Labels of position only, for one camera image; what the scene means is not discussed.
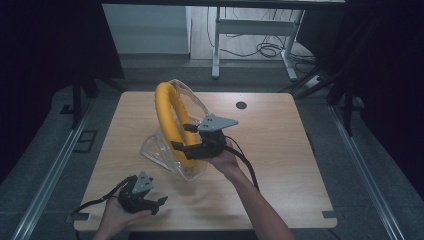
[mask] human arm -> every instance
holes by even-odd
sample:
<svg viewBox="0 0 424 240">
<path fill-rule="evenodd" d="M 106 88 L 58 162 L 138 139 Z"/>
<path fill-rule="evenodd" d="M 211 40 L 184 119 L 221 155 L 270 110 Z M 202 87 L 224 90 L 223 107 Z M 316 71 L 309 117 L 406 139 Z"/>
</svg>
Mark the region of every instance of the human arm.
<svg viewBox="0 0 424 240">
<path fill-rule="evenodd" d="M 145 218 L 152 214 L 152 211 L 145 210 L 137 213 L 127 213 L 118 202 L 118 196 L 121 189 L 107 200 L 106 207 L 103 212 L 103 217 L 100 226 L 96 231 L 94 240 L 112 239 L 113 236 L 124 230 L 128 223 Z"/>
<path fill-rule="evenodd" d="M 258 239 L 295 239 L 283 219 L 239 168 L 232 153 L 224 151 L 210 163 L 234 185 Z"/>
</svg>

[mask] wooden table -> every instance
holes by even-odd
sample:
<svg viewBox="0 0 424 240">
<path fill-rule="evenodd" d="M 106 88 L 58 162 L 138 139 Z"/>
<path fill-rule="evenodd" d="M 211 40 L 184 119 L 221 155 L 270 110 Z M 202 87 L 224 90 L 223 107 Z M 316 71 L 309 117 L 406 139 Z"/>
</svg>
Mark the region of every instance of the wooden table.
<svg viewBox="0 0 424 240">
<path fill-rule="evenodd" d="M 212 93 L 196 95 L 213 112 L 239 120 L 224 129 L 252 163 L 261 193 L 290 228 L 332 228 L 333 211 L 293 98 L 281 93 Z M 240 110 L 236 103 L 247 108 Z M 153 92 L 122 94 L 97 164 L 82 200 L 109 192 L 118 182 L 141 170 L 154 178 L 146 199 L 169 196 L 156 216 L 134 222 L 129 231 L 252 229 L 234 187 L 212 165 L 187 182 L 140 154 L 144 140 L 158 128 Z M 240 162 L 243 171 L 249 172 Z M 84 209 L 88 221 L 75 221 L 80 231 L 97 229 L 104 204 Z"/>
</svg>

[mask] white wall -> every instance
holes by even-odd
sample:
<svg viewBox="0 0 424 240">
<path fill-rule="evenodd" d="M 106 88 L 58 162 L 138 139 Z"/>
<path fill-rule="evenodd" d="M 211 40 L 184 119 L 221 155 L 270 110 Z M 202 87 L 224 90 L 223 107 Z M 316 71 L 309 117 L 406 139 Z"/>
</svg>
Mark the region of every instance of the white wall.
<svg viewBox="0 0 424 240">
<path fill-rule="evenodd" d="M 190 8 L 103 4 L 119 54 L 190 52 Z"/>
</svg>

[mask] person's left hand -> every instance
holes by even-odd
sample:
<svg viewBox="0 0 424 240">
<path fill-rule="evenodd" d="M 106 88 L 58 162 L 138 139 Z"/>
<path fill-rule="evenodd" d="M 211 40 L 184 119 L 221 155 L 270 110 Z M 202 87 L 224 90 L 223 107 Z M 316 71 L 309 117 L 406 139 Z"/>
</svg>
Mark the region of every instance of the person's left hand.
<svg viewBox="0 0 424 240">
<path fill-rule="evenodd" d="M 137 213 L 126 212 L 118 202 L 118 196 L 121 189 L 122 188 L 118 189 L 118 191 L 107 200 L 102 221 L 94 236 L 95 240 L 111 239 L 124 230 L 128 223 L 152 214 L 150 210 L 144 210 Z"/>
</svg>

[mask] yellow ring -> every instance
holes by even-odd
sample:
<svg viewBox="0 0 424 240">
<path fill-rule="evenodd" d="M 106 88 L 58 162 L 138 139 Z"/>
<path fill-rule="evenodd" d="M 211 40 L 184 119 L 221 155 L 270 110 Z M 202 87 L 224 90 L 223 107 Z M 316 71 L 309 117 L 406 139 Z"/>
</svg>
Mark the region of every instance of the yellow ring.
<svg viewBox="0 0 424 240">
<path fill-rule="evenodd" d="M 174 150 L 171 141 L 181 142 L 184 145 L 197 144 L 197 139 L 194 133 L 184 131 L 184 140 L 178 131 L 177 125 L 175 124 L 174 117 L 171 111 L 171 106 L 174 108 L 177 114 L 178 121 L 183 125 L 191 123 L 190 117 L 188 116 L 187 109 L 181 100 L 178 91 L 168 82 L 160 83 L 155 92 L 155 106 L 156 113 L 158 115 L 159 124 L 162 129 L 163 135 L 165 136 L 166 142 L 169 148 L 172 150 L 174 156 L 181 162 L 184 167 L 196 166 L 196 160 L 187 160 L 183 152 Z"/>
</svg>

